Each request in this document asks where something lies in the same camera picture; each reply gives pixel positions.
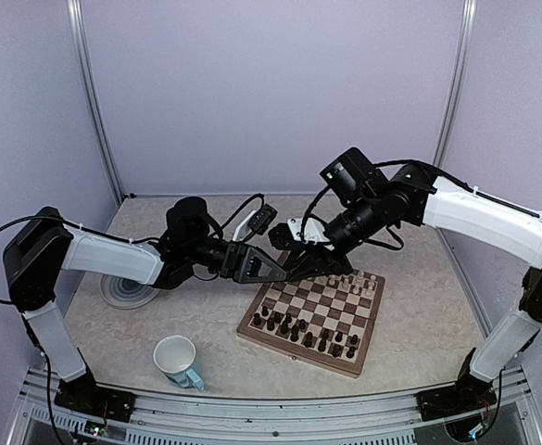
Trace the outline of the dark rook piece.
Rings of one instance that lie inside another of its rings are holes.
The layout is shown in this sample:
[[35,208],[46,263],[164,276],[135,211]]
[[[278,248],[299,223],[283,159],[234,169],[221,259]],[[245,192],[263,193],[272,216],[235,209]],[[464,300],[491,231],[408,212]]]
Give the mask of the dark rook piece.
[[331,349],[330,349],[330,353],[331,353],[331,355],[333,357],[338,358],[338,357],[341,356],[342,350],[343,350],[343,348],[340,345],[333,344]]

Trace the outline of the dark queen piece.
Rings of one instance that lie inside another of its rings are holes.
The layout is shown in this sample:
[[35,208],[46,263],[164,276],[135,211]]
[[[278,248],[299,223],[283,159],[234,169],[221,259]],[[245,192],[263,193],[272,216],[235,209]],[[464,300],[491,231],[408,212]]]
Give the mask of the dark queen piece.
[[318,352],[325,352],[327,349],[327,340],[322,338],[320,341],[319,341],[319,344],[318,344]]

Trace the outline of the dark king piece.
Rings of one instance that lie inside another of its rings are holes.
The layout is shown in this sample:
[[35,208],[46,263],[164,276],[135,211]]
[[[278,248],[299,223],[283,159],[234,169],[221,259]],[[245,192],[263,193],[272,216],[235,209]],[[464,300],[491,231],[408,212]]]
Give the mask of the dark king piece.
[[284,318],[284,315],[280,312],[275,312],[274,315],[273,315],[273,321],[276,323],[276,324],[280,324],[282,322]]

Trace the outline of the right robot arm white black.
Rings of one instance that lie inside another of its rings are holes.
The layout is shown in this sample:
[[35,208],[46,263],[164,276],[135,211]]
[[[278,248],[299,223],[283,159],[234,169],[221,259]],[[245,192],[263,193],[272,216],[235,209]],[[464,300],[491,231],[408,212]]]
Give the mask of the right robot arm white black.
[[288,220],[287,230],[323,262],[342,260],[372,243],[379,231],[409,223],[464,235],[527,265],[520,300],[466,357],[447,393],[454,410],[470,410],[542,330],[542,210],[484,193],[416,159],[373,163],[356,147],[325,167],[321,178],[323,190],[334,192],[344,211],[327,223],[312,222],[315,206],[310,204],[302,217]]

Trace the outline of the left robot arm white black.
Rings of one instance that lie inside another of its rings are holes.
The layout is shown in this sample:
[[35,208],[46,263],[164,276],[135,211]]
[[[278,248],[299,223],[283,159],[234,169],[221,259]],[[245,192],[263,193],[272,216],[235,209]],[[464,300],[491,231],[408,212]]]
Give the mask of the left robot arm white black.
[[74,344],[56,305],[55,287],[63,271],[99,273],[156,289],[173,289],[209,268],[239,284],[282,282],[287,273],[262,249],[228,242],[201,197],[180,199],[166,213],[167,227],[156,242],[138,243],[100,235],[65,221],[45,207],[4,250],[8,293],[24,323],[57,372],[68,384],[71,401],[87,413],[104,402],[85,359]]

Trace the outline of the dark bishop piece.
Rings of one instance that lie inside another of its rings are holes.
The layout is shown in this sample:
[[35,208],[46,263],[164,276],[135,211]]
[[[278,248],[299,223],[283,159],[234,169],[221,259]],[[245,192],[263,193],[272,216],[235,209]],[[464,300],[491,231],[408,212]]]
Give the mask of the dark bishop piece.
[[311,332],[307,332],[307,334],[304,337],[303,346],[305,348],[311,348],[313,342],[313,334]]

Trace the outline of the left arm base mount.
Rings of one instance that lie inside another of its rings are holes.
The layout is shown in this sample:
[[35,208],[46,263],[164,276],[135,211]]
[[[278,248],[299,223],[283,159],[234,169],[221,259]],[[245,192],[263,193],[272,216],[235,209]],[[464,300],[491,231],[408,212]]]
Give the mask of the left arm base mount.
[[106,388],[96,383],[59,383],[55,404],[76,413],[129,423],[135,395],[129,391]]

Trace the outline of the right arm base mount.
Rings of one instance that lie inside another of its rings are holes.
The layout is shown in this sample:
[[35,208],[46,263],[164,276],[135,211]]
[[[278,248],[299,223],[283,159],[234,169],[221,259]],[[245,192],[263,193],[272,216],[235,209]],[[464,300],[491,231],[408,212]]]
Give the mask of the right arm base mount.
[[480,380],[457,381],[449,386],[420,391],[416,399],[424,422],[482,409],[498,402],[492,384]]

